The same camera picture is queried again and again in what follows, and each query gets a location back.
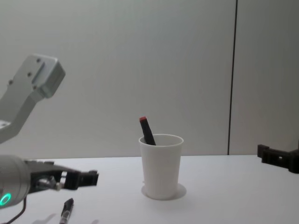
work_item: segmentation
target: cup rim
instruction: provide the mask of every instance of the cup rim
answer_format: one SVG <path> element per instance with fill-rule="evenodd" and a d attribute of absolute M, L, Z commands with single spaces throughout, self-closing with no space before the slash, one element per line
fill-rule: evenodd
<path fill-rule="evenodd" d="M 142 136 L 142 137 L 139 138 L 139 143 L 140 143 L 141 145 L 152 146 L 152 147 L 159 147 L 159 148 L 164 148 L 164 147 L 174 147 L 174 146 L 179 146 L 179 145 L 181 145 L 181 144 L 184 143 L 184 139 L 183 139 L 182 137 L 177 136 L 177 135 L 173 135 L 173 134 L 153 134 L 153 136 L 156 136 L 156 135 L 164 135 L 164 136 L 176 137 L 176 138 L 180 139 L 181 142 L 178 143 L 178 144 L 174 144 L 174 145 L 167 145 L 167 146 L 153 146 L 153 145 L 149 145 L 149 144 L 146 144 L 146 143 L 142 142 L 141 139 L 144 138 L 144 136 Z"/>

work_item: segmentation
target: white table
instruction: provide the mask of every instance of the white table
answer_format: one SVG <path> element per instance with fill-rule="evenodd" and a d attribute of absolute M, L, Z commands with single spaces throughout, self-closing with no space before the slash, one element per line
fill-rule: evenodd
<path fill-rule="evenodd" d="M 262 164 L 256 155 L 183 156 L 179 182 L 187 194 L 173 201 L 155 201 L 141 193 L 139 157 L 55 162 L 82 171 L 97 169 L 98 186 L 31 194 L 26 212 L 14 224 L 58 224 L 63 203 L 70 197 L 75 207 L 69 224 L 299 222 L 299 175 Z M 20 209 L 21 204 L 0 210 L 0 223 Z"/>

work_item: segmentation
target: marker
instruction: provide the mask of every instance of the marker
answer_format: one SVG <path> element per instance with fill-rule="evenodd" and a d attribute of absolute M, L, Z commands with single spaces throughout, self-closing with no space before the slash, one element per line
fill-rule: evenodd
<path fill-rule="evenodd" d="M 71 211 L 74 207 L 74 199 L 69 199 L 64 203 L 64 208 L 62 209 L 61 219 L 59 224 L 67 224 L 71 217 Z"/>
<path fill-rule="evenodd" d="M 145 143 L 148 145 L 155 146 L 156 143 L 155 143 L 153 134 L 151 133 L 148 120 L 146 119 L 146 117 L 141 117 L 141 118 L 139 118 L 139 121 L 140 121 L 140 124 L 142 127 Z"/>

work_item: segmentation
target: gray wall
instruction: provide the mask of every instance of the gray wall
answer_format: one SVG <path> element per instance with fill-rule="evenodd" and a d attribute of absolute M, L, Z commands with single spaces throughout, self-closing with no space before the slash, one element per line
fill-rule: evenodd
<path fill-rule="evenodd" d="M 298 0 L 239 0 L 231 154 L 298 148 L 298 11 Z"/>
<path fill-rule="evenodd" d="M 146 115 L 185 155 L 226 154 L 234 15 L 235 0 L 0 1 L 0 95 L 31 53 L 67 72 L 0 153 L 137 156 Z"/>

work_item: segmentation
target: green led ring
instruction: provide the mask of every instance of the green led ring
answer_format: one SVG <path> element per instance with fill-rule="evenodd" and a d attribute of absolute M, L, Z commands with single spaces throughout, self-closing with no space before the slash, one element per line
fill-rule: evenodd
<path fill-rule="evenodd" d="M 5 194 L 0 200 L 0 206 L 6 205 L 10 201 L 10 199 L 11 199 L 11 194 L 10 193 Z"/>

